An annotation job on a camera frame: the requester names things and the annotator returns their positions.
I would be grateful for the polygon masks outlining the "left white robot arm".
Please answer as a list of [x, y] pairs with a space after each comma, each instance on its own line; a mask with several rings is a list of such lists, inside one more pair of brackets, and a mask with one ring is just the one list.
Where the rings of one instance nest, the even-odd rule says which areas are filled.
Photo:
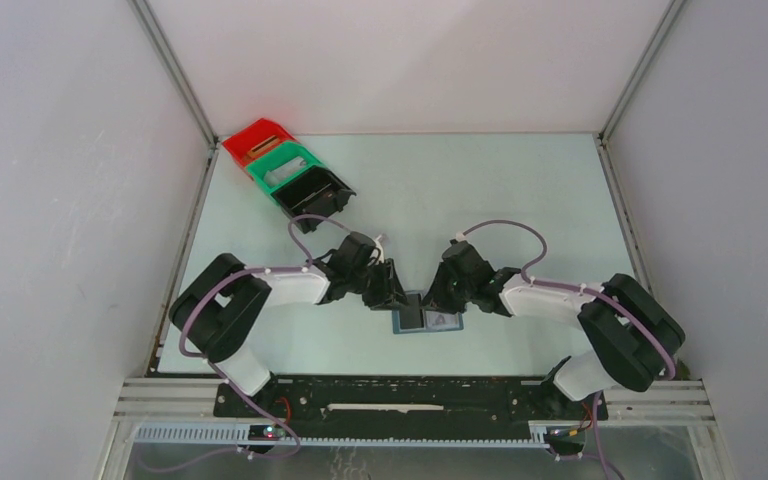
[[300, 266], [246, 266], [230, 253], [220, 254], [179, 294], [168, 318], [180, 332], [181, 354], [201, 360], [235, 386], [238, 404], [259, 417], [276, 403], [269, 384], [273, 373], [248, 344], [262, 311], [326, 305], [348, 294], [360, 296], [373, 311], [408, 304], [393, 260], [378, 241], [356, 231]]

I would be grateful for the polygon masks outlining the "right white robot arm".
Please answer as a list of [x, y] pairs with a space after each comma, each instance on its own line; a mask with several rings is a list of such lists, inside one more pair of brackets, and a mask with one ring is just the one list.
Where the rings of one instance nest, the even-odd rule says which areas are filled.
[[543, 318], [581, 331], [588, 351], [562, 360], [541, 392], [545, 411], [566, 418], [582, 400], [613, 386], [648, 390], [677, 372], [682, 327], [633, 277], [617, 273], [601, 284], [568, 284], [496, 269], [465, 240], [443, 252], [423, 307], [457, 314], [468, 305], [508, 318]]

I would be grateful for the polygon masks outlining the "blue card holder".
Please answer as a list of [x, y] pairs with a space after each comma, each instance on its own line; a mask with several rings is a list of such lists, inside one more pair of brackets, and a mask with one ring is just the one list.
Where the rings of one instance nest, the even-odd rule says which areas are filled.
[[425, 309], [421, 305], [422, 291], [409, 291], [406, 295], [408, 304], [391, 312], [392, 330], [395, 335], [442, 333], [464, 329], [460, 313], [448, 314]]

